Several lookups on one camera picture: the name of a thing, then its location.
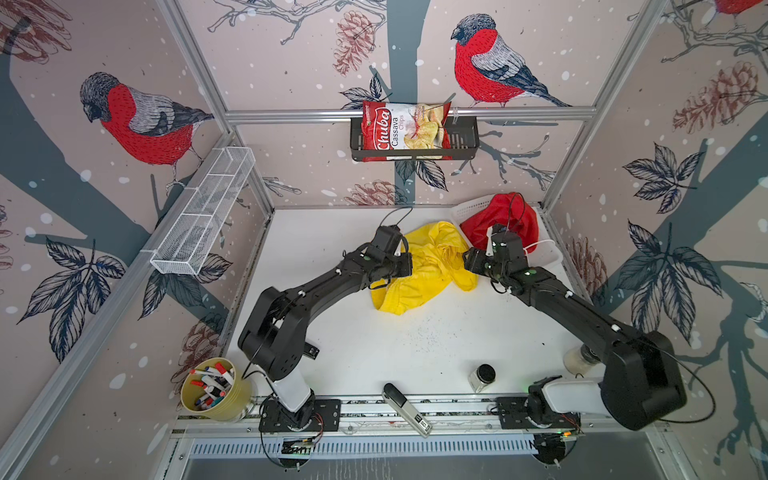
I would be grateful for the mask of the yellow shorts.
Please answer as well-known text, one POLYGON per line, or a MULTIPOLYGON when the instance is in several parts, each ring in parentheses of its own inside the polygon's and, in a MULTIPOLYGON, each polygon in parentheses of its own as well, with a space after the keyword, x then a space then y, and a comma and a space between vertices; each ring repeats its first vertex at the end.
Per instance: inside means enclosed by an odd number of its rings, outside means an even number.
POLYGON ((459 229, 447 221, 426 224, 409 232, 413 271, 408 277, 375 282, 371 298, 380 312, 402 315, 418 308, 450 284, 469 292, 478 285, 478 276, 464 268, 463 254, 469 247, 459 229))

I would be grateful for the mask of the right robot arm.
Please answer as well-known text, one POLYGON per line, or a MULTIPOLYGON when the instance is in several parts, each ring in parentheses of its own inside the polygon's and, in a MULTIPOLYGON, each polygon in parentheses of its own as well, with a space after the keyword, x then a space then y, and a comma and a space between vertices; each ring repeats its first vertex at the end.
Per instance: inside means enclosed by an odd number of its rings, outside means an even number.
POLYGON ((687 396, 671 341, 659 332, 622 325, 575 295, 549 270, 528 264, 522 239, 491 228, 491 251, 471 247, 464 268, 548 315, 582 341, 605 366, 597 383, 599 414, 637 431, 683 408, 687 396))

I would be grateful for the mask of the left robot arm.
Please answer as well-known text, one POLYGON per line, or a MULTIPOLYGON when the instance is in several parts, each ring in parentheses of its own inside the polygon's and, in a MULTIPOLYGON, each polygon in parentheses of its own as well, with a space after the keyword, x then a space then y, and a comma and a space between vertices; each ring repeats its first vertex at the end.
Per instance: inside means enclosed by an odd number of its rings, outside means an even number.
POLYGON ((373 239, 346 252, 332 269, 287 290, 265 289, 237 341, 249 363, 261 368, 283 412, 300 426, 314 413, 314 392, 298 364, 307 330, 345 297, 412 274, 408 240, 396 225, 381 225, 373 239))

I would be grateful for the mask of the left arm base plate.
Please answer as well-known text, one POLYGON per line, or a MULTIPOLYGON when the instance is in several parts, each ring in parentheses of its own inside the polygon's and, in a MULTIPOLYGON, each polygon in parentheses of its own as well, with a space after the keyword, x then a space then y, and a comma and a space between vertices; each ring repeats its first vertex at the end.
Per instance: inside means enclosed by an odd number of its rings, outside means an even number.
POLYGON ((276 398, 260 407, 260 433, 336 432, 341 418, 341 401, 311 396, 296 412, 289 411, 276 398))

